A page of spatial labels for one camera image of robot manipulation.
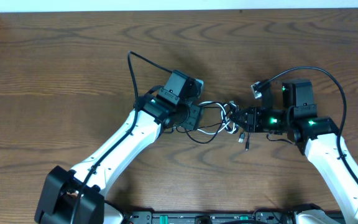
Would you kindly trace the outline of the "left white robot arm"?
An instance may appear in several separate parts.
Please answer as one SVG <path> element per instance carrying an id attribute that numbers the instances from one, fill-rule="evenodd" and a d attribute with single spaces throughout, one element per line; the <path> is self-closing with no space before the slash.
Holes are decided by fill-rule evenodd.
<path id="1" fill-rule="evenodd" d="M 105 201 L 117 178 L 168 128 L 196 130 L 202 115 L 195 104 L 202 80 L 174 70 L 165 85 L 138 98 L 123 125 L 92 155 L 70 170 L 53 168 L 45 178 L 36 223 L 122 223 L 124 214 Z"/>

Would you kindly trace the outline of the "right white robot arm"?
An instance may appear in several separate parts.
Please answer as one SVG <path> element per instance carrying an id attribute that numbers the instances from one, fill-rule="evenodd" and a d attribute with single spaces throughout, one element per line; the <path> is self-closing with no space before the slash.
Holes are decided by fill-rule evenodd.
<path id="1" fill-rule="evenodd" d="M 339 205 L 346 223 L 358 223 L 358 165 L 339 128 L 330 117 L 319 117 L 313 87 L 307 79 L 283 82 L 282 110 L 273 108 L 270 86 L 251 86 L 262 106 L 239 110 L 230 119 L 247 133 L 287 134 L 302 155 L 316 167 Z"/>

